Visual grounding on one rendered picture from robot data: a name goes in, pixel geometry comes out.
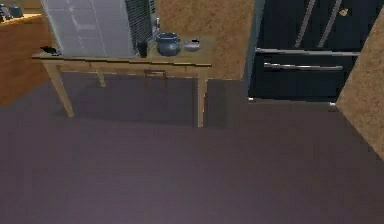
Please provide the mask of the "small dark wooden chair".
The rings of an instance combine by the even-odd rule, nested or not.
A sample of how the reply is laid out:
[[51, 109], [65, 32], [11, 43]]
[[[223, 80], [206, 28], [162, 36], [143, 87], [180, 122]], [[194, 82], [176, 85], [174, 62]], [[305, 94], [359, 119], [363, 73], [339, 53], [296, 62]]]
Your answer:
[[164, 82], [164, 86], [167, 87], [168, 86], [168, 77], [167, 77], [167, 72], [165, 70], [151, 70], [151, 69], [146, 69], [144, 70], [144, 87], [147, 86], [147, 79], [149, 76], [153, 76], [153, 77], [162, 77], [163, 78], [163, 82]]

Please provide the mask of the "small silver pan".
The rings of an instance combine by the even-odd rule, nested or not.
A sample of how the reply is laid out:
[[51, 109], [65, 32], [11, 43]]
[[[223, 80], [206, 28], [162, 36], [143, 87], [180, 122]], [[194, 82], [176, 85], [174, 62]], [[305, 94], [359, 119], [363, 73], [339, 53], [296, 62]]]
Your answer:
[[198, 51], [200, 49], [200, 41], [197, 39], [186, 41], [183, 43], [183, 48], [189, 52]]

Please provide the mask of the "dark blue pot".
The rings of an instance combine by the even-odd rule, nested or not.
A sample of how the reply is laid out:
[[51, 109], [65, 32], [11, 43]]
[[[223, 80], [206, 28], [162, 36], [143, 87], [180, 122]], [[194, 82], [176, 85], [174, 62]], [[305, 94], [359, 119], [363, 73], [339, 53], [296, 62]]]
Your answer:
[[180, 52], [180, 38], [176, 33], [161, 32], [156, 41], [157, 51], [162, 56], [176, 56]]

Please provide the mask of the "light wooden table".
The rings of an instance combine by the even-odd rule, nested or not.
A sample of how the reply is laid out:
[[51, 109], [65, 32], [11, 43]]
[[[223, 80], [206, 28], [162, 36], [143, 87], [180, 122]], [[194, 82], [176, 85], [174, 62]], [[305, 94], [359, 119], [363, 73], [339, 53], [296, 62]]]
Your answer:
[[102, 87], [106, 86], [104, 74], [111, 70], [125, 70], [129, 75], [142, 75], [144, 82], [152, 75], [162, 76], [164, 82], [168, 78], [196, 78], [197, 84], [197, 115], [198, 127], [204, 126], [205, 98], [207, 95], [207, 84], [211, 78], [212, 54], [215, 39], [210, 36], [198, 38], [200, 47], [197, 51], [187, 51], [186, 41], [191, 37], [181, 36], [181, 51], [176, 56], [162, 56], [157, 50], [157, 43], [148, 46], [146, 58], [113, 58], [113, 57], [66, 57], [63, 55], [52, 56], [41, 52], [31, 56], [39, 60], [45, 67], [52, 85], [61, 100], [68, 117], [74, 116], [71, 100], [64, 87], [59, 66], [65, 65], [70, 68], [86, 67], [95, 72]]

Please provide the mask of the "small black cup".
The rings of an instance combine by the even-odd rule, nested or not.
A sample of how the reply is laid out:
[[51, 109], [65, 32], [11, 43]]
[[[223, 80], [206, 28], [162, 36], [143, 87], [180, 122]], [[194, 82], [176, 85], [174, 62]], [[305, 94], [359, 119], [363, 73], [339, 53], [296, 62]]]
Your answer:
[[141, 58], [146, 58], [148, 53], [148, 43], [146, 41], [139, 41], [137, 43], [138, 52]]

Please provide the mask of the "black fridge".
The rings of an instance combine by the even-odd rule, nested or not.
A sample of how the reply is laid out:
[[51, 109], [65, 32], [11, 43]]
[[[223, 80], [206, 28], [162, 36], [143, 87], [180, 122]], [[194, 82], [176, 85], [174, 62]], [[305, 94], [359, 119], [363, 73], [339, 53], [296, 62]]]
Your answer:
[[[271, 100], [335, 102], [384, 7], [384, 0], [343, 0], [329, 36], [323, 35], [335, 0], [316, 0], [304, 38], [295, 42], [309, 0], [263, 0], [248, 96]], [[343, 66], [342, 71], [263, 68], [263, 63]]]

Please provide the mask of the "small flat black object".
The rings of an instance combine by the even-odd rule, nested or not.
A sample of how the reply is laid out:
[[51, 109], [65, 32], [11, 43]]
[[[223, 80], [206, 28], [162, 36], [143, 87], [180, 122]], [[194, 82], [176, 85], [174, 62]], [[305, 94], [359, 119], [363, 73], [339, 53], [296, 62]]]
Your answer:
[[44, 52], [46, 53], [49, 53], [51, 55], [61, 55], [60, 51], [57, 50], [56, 48], [54, 47], [50, 47], [50, 46], [42, 46], [40, 47], [41, 50], [43, 50]]

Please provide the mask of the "brown wooden counter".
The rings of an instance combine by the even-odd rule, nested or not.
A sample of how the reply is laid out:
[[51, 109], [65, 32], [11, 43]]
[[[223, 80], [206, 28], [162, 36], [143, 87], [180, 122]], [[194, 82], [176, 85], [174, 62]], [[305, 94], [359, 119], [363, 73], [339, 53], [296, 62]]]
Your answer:
[[0, 106], [10, 104], [48, 80], [31, 56], [55, 40], [43, 15], [0, 24]]

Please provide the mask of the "grey-blue small jar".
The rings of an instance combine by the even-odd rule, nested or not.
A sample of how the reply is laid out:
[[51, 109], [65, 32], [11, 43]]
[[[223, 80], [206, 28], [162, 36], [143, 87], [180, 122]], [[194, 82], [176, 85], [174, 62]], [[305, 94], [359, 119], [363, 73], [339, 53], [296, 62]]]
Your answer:
[[9, 7], [9, 11], [10, 11], [13, 18], [22, 18], [23, 17], [23, 13], [22, 13], [21, 8], [19, 6], [17, 6], [16, 4], [12, 4]]

